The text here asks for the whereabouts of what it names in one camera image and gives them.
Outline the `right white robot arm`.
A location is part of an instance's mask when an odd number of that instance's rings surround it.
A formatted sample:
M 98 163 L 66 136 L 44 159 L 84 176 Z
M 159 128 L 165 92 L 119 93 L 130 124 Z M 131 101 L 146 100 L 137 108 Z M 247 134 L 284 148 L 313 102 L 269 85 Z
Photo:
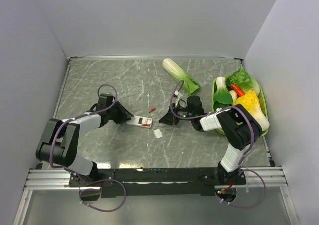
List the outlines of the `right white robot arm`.
M 184 107 L 179 103 L 180 100 L 170 104 L 168 112 L 159 122 L 174 126 L 180 120 L 189 120 L 193 128 L 199 132 L 223 130 L 229 144 L 225 155 L 218 163 L 217 176 L 221 183 L 231 183 L 235 179 L 235 174 L 239 172 L 245 155 L 261 136 L 261 126 L 240 104 L 207 114 L 199 96 L 189 96 Z

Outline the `white battery cover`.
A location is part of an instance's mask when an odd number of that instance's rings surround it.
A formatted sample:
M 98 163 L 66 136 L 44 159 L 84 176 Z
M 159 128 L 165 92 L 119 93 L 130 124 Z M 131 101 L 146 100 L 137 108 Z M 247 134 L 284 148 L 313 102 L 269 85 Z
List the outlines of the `white battery cover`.
M 159 139 L 159 138 L 162 138 L 162 132 L 160 129 L 156 129 L 154 130 L 154 136 Z

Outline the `white remote control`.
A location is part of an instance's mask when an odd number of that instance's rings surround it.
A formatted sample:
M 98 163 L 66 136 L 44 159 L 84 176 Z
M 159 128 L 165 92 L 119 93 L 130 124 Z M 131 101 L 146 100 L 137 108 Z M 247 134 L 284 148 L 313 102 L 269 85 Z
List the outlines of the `white remote control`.
M 141 125 L 142 123 L 151 124 L 151 126 L 144 127 Z M 126 124 L 132 125 L 132 126 L 137 126 L 137 127 L 142 127 L 142 128 L 151 128 L 152 124 L 153 124 L 153 120 L 152 120 L 152 118 L 135 115 L 131 120 L 127 121 Z

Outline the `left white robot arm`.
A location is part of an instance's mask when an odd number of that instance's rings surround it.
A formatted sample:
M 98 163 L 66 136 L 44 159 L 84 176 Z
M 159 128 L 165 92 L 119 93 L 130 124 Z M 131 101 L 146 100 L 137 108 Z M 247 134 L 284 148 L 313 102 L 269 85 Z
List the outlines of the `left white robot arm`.
M 83 115 L 66 120 L 48 120 L 35 156 L 53 168 L 65 168 L 79 175 L 85 185 L 93 186 L 99 178 L 97 164 L 78 153 L 79 137 L 103 127 L 109 121 L 123 124 L 132 118 L 133 114 L 115 96 L 102 94 L 98 102 Z

